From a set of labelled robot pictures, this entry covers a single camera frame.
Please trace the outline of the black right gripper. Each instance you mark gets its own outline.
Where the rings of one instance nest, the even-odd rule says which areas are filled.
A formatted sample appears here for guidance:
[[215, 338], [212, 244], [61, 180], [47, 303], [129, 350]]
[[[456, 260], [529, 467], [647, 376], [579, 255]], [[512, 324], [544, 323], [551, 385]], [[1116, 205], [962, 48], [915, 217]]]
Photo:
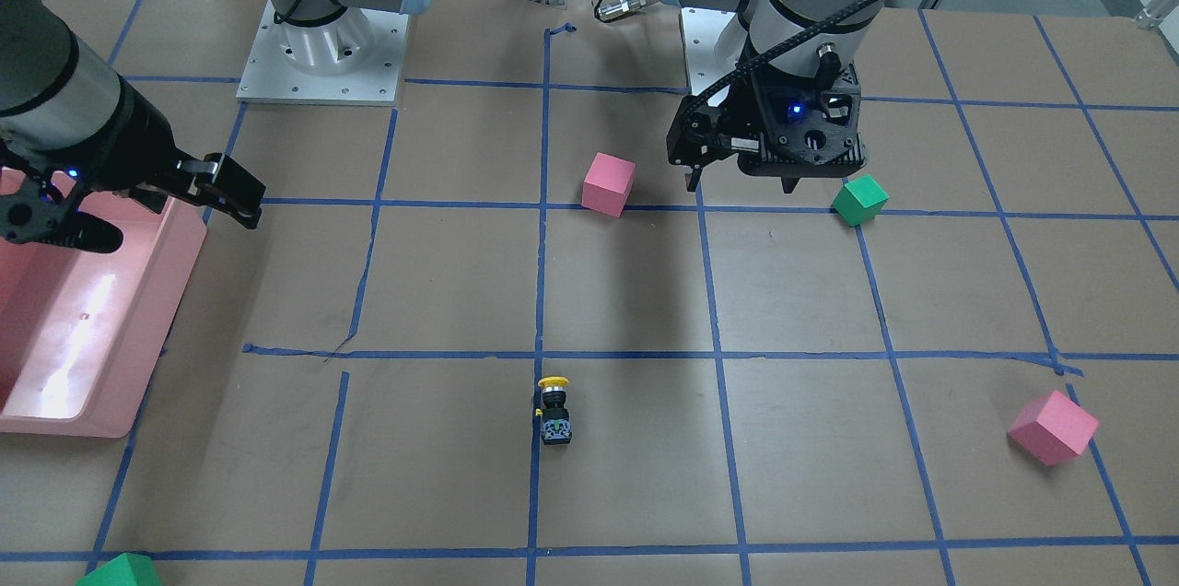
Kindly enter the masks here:
[[114, 195], [136, 200], [153, 213], [162, 213], [171, 199], [215, 209], [228, 213], [241, 226], [253, 230], [261, 224], [265, 192], [265, 184], [233, 157], [212, 153], [202, 160], [182, 158], [172, 166], [149, 175], [144, 182], [126, 190], [116, 190]]

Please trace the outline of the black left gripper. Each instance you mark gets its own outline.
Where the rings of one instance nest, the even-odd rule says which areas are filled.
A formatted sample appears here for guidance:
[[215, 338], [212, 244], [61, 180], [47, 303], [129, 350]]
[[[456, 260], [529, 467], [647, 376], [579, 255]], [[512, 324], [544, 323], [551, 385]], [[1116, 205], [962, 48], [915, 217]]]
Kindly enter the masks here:
[[[712, 162], [738, 157], [740, 170], [764, 169], [764, 120], [755, 92], [729, 92], [717, 107], [703, 104], [690, 108], [694, 96], [685, 96], [678, 104], [666, 134], [666, 158], [671, 165], [690, 167], [685, 173], [685, 190], [698, 190], [703, 167]], [[780, 179], [784, 195], [792, 195], [799, 178]]]

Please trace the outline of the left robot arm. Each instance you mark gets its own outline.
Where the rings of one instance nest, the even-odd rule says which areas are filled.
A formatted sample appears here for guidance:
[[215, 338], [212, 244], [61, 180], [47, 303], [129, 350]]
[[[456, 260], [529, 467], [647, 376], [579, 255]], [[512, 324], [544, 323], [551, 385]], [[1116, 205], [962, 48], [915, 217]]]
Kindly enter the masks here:
[[785, 193], [867, 167], [854, 57], [884, 0], [660, 1], [730, 12], [740, 35], [722, 52], [731, 70], [683, 98], [667, 132], [667, 162], [685, 170], [689, 192], [727, 158]]

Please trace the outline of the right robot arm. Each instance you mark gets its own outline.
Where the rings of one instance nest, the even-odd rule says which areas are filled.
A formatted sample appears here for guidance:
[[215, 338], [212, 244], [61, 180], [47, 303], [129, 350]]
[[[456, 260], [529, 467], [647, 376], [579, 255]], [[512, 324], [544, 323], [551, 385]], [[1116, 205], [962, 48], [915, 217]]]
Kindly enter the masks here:
[[[362, 9], [417, 15], [432, 0], [269, 0], [282, 32], [328, 31]], [[94, 249], [121, 231], [81, 211], [91, 193], [125, 195], [153, 212], [169, 198], [209, 205], [246, 229], [264, 184], [228, 154], [195, 158], [171, 125], [45, 0], [4, 0], [4, 167], [24, 175], [4, 196], [4, 239]]]

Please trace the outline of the green cube near left arm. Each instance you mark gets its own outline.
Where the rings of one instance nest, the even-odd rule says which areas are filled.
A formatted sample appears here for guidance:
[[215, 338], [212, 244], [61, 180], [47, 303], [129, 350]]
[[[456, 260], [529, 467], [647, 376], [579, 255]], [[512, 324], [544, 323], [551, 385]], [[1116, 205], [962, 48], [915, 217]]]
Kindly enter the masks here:
[[849, 228], [872, 220], [890, 200], [890, 195], [871, 175], [847, 180], [835, 196], [831, 208]]

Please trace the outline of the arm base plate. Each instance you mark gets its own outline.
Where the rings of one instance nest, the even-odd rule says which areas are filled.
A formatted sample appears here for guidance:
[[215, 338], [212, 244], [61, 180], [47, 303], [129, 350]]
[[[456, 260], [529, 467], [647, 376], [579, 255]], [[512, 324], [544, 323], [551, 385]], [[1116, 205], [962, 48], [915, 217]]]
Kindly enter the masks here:
[[747, 31], [735, 12], [681, 9], [681, 37], [689, 87], [692, 96], [699, 96], [735, 70]]
[[236, 98], [241, 103], [391, 108], [399, 100], [410, 17], [345, 9], [332, 24], [276, 24], [265, 4]]

